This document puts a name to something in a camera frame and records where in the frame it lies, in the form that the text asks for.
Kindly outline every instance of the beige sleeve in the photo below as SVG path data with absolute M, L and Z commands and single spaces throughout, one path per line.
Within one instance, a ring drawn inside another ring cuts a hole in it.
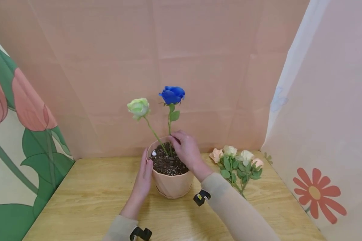
M 130 234 L 138 226 L 137 220 L 118 215 L 102 241 L 130 241 Z
M 212 173 L 201 186 L 211 194 L 209 206 L 235 241 L 279 241 L 264 218 L 221 175 Z

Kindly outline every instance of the flower pot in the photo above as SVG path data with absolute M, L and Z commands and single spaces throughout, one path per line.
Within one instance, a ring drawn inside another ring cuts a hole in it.
M 165 143 L 169 141 L 169 138 L 163 137 L 160 140 L 162 143 Z M 158 145 L 160 145 L 158 140 L 150 145 L 146 153 L 146 160 L 150 159 L 151 153 Z M 168 176 L 153 170 L 153 178 L 156 188 L 161 195 L 169 199 L 176 199 L 185 196 L 189 192 L 193 182 L 193 173 L 188 171 L 182 175 Z

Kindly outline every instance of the wrist strap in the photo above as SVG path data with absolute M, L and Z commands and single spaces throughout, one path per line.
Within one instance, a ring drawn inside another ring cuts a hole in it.
M 147 228 L 142 230 L 140 227 L 137 227 L 130 234 L 130 241 L 133 241 L 136 236 L 140 237 L 142 240 L 149 241 L 150 237 L 152 236 L 152 232 Z
M 198 205 L 201 206 L 205 203 L 205 200 L 209 200 L 211 198 L 209 192 L 201 190 L 199 193 L 194 195 L 193 201 Z

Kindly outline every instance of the wooden table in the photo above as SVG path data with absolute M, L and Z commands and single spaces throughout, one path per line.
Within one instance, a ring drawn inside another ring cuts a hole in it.
M 264 160 L 265 167 L 262 179 L 251 180 L 247 185 L 247 200 L 282 241 L 324 241 L 263 155 L 254 153 Z M 202 156 L 217 170 L 207 154 Z M 139 161 L 139 157 L 78 160 L 24 241 L 102 240 L 130 195 Z M 150 240 L 233 240 L 209 205 L 198 207 L 192 200 L 200 190 L 200 183 L 195 179 L 185 197 L 168 200 L 153 186 L 139 217 L 140 227 L 153 232 Z

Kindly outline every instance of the orange daisy print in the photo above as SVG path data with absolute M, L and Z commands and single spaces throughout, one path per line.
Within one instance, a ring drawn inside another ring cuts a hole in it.
M 346 216 L 346 209 L 337 203 L 336 201 L 328 198 L 328 197 L 339 197 L 341 195 L 341 190 L 337 186 L 328 186 L 331 183 L 331 180 L 327 176 L 321 176 L 322 173 L 319 169 L 314 168 L 312 170 L 312 181 L 308 177 L 308 174 L 303 168 L 298 168 L 297 170 L 299 177 L 303 180 L 299 180 L 298 178 L 294 178 L 293 181 L 300 188 L 295 188 L 294 192 L 297 195 L 301 195 L 298 199 L 301 205 L 307 205 L 310 201 L 310 213 L 313 218 L 319 218 L 319 210 L 322 211 L 324 216 L 326 216 L 327 220 L 332 223 L 337 223 L 336 216 L 330 211 L 329 208 L 335 210 L 339 214 Z

